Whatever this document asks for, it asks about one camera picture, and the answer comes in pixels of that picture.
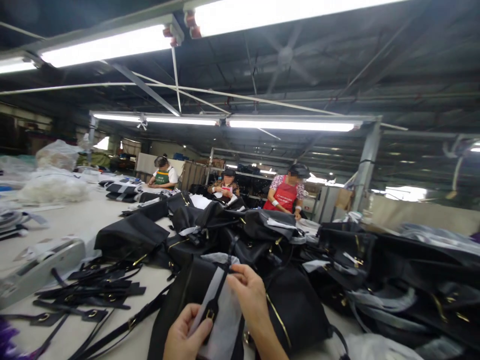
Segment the hand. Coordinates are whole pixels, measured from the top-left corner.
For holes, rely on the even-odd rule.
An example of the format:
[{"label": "hand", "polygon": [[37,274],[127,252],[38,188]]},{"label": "hand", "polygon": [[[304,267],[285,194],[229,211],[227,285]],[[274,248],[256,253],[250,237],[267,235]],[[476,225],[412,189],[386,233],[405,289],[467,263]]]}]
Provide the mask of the hand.
[{"label": "hand", "polygon": [[226,281],[236,293],[248,330],[255,339],[256,334],[272,326],[264,282],[248,265],[234,264],[231,269],[237,273],[228,275]]},{"label": "hand", "polygon": [[221,191],[221,194],[222,194],[223,196],[226,196],[227,198],[230,198],[230,199],[232,198],[232,193],[231,193],[230,191],[228,191],[228,190],[222,190],[222,191]]},{"label": "hand", "polygon": [[200,347],[210,334],[213,326],[212,320],[206,318],[195,332],[187,337],[199,309],[199,304],[188,304],[170,327],[163,351],[163,360],[196,359]]}]

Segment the green apron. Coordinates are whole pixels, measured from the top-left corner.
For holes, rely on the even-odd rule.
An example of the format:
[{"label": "green apron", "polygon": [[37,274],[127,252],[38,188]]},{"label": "green apron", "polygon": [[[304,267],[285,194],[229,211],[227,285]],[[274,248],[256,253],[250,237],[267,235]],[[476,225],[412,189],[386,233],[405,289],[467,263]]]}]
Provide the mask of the green apron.
[{"label": "green apron", "polygon": [[[157,171],[155,175],[155,185],[163,185],[169,183],[169,173]],[[173,190],[175,187],[164,187],[164,189]]]}]

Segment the red apron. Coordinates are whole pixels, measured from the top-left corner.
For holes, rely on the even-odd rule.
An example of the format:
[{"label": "red apron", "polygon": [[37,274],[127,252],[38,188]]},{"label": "red apron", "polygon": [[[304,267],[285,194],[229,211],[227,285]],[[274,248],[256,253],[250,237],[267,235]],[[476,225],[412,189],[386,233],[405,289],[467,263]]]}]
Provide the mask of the red apron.
[{"label": "red apron", "polygon": [[[283,178],[283,182],[276,189],[275,195],[273,198],[278,201],[285,210],[293,213],[294,210],[294,201],[297,198],[297,187],[289,185],[285,182],[287,176]],[[278,210],[275,206],[272,205],[270,201],[266,201],[263,206],[265,210]]]}]

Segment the white shirt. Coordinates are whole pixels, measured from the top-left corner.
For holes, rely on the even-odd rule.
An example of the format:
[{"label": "white shirt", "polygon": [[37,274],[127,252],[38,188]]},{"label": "white shirt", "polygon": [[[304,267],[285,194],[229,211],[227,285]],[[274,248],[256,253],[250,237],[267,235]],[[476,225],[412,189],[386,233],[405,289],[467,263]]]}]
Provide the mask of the white shirt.
[{"label": "white shirt", "polygon": [[[166,170],[168,172],[168,182],[172,183],[172,184],[176,184],[179,182],[179,175],[177,174],[177,170],[175,170],[175,168],[170,165],[170,167]],[[153,173],[153,176],[156,176],[157,175],[157,172],[155,171]]]}]

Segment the ceiling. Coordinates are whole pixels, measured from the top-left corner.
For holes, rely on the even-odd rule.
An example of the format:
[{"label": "ceiling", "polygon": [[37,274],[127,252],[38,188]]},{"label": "ceiling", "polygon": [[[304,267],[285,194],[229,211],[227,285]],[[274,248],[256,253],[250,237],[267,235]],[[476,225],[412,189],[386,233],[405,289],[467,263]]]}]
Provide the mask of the ceiling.
[{"label": "ceiling", "polygon": [[[160,3],[165,1],[50,0],[47,5],[41,0],[0,0],[0,22],[49,38]],[[345,115],[383,116],[385,124],[433,133],[425,137],[401,130],[385,132],[375,164],[374,187],[397,184],[449,189],[458,159],[445,156],[444,143],[449,148],[455,134],[479,134],[480,138],[479,1],[411,0],[195,40],[183,24],[181,1],[177,3],[174,15],[185,33],[185,41],[176,48],[181,86]],[[0,50],[36,41],[0,26]],[[116,62],[175,84],[169,50]],[[111,66],[93,62],[0,75],[0,90],[105,82],[130,81]],[[178,109],[174,91],[153,89]],[[194,95],[234,114],[312,114],[227,96]],[[217,111],[187,96],[181,95],[180,100],[183,114]],[[136,86],[0,95],[0,102],[78,124],[87,123],[89,110],[168,113]],[[209,155],[215,146],[259,156],[301,157],[299,161],[318,174],[333,172],[344,177],[358,168],[366,135],[364,129],[351,133],[272,130],[281,138],[277,140],[256,129],[155,123],[142,132],[133,125],[110,124],[121,134],[173,140],[199,154]],[[231,153],[221,154],[234,160]],[[256,158],[240,154],[240,159]],[[265,163],[286,167],[291,161]],[[479,175],[480,154],[469,153],[460,171],[459,191],[480,196]]]}]

